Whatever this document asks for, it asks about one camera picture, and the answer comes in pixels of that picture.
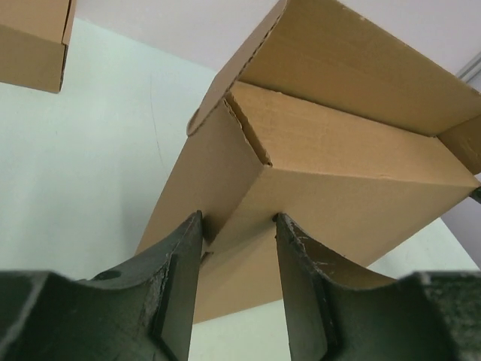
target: box flap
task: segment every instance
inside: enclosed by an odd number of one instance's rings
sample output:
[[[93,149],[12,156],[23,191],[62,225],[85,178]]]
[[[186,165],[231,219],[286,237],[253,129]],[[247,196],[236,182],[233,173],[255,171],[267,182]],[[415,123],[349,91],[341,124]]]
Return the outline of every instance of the box flap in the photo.
[[[77,0],[70,0],[68,6],[67,19],[65,20],[65,27],[63,31],[62,43],[65,45],[70,44],[70,37],[72,35],[72,26],[74,25],[75,8],[77,6]]]
[[[439,139],[471,173],[481,173],[481,117],[455,126]]]
[[[1,0],[0,24],[60,44],[69,0]]]
[[[481,114],[481,95],[335,0],[291,0],[241,80],[423,135]]]
[[[204,122],[209,113],[227,93],[250,60],[257,54],[259,48],[270,35],[271,30],[276,26],[286,7],[286,3],[287,0],[279,0],[279,2],[275,4],[263,21],[260,22],[253,33],[245,40],[239,50],[214,78],[209,90],[202,100],[201,106],[189,121],[189,125],[187,126],[188,135],[193,134]]]

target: cardboard box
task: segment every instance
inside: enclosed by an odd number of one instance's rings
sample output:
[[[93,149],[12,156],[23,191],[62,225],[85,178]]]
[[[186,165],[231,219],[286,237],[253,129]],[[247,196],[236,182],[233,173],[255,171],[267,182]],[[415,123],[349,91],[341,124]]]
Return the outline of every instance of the cardboard box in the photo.
[[[282,0],[191,119],[138,251],[200,209],[195,321],[280,299],[277,212],[368,265],[479,186],[480,122],[479,93],[344,5]]]
[[[58,93],[75,0],[0,1],[0,81]]]

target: brown cardboard box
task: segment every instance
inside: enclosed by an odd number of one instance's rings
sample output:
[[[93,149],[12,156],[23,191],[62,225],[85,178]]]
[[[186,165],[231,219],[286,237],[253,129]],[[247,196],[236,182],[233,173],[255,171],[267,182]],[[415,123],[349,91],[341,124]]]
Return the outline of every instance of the brown cardboard box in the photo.
[[[480,115],[479,93],[339,2],[281,0],[214,79],[138,250],[203,211],[197,322],[282,297],[278,212],[368,265],[479,186]]]
[[[0,1],[0,81],[58,93],[75,0]]]

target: white table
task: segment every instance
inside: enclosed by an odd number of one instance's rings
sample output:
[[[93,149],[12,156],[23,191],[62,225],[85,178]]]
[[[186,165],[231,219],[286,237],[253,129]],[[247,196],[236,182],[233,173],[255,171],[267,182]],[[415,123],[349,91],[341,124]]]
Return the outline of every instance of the white table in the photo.
[[[76,20],[59,95],[0,83],[0,268],[90,278],[135,252],[211,70]],[[441,220],[371,267],[477,269]],[[194,327],[192,360],[289,360],[282,302]]]

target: white surface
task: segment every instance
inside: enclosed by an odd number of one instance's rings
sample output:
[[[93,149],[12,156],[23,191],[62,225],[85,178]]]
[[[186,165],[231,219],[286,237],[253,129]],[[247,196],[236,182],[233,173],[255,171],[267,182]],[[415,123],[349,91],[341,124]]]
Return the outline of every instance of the white surface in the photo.
[[[220,69],[276,0],[78,0],[77,15]],[[456,73],[481,50],[479,0],[341,0]]]
[[[60,95],[0,84],[0,267],[90,278],[129,258],[212,76],[76,20]],[[374,268],[475,266],[438,220]],[[191,359],[288,360],[282,302],[196,325]]]

